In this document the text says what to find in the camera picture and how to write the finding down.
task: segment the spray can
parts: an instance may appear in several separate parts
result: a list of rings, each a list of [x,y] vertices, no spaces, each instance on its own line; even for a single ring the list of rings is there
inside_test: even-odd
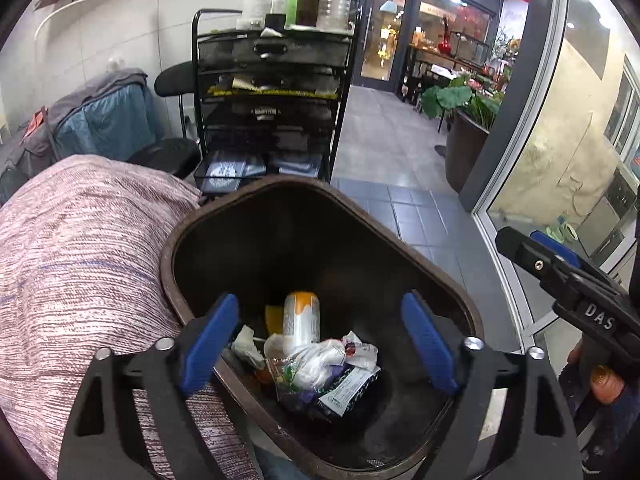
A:
[[[284,302],[283,350],[291,355],[296,348],[320,342],[320,302],[312,292],[292,292]]]

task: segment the gray cloth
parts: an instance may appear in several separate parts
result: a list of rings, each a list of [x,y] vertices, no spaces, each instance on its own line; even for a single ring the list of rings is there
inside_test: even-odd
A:
[[[17,182],[33,178],[62,158],[52,139],[74,112],[131,84],[146,88],[146,74],[138,68],[128,68],[90,79],[77,91],[55,102],[47,112],[46,122],[29,137],[24,139],[29,125],[26,123],[0,145],[0,205],[18,189],[15,187]],[[10,174],[6,172],[8,168],[11,169]]]

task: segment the tile floor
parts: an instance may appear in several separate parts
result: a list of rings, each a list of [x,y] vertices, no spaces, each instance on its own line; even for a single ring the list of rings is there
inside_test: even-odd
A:
[[[340,134],[334,176],[430,189],[454,195],[444,159],[433,151],[446,143],[446,128],[394,94],[352,86]]]
[[[492,348],[520,349],[494,263],[457,196],[348,178],[332,184],[466,289]]]

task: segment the white bottle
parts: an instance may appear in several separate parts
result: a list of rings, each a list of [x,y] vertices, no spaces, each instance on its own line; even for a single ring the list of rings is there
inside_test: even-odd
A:
[[[271,0],[244,0],[242,17],[238,18],[236,27],[240,29],[263,28],[264,17],[271,12]]]
[[[318,28],[324,30],[347,30],[351,0],[320,0]]]

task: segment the black rolling cart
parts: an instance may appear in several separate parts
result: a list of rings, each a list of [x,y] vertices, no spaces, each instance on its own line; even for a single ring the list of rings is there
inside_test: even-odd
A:
[[[357,33],[295,27],[199,34],[201,17],[219,12],[228,10],[199,10],[191,31],[198,188],[218,196],[267,174],[330,182]]]

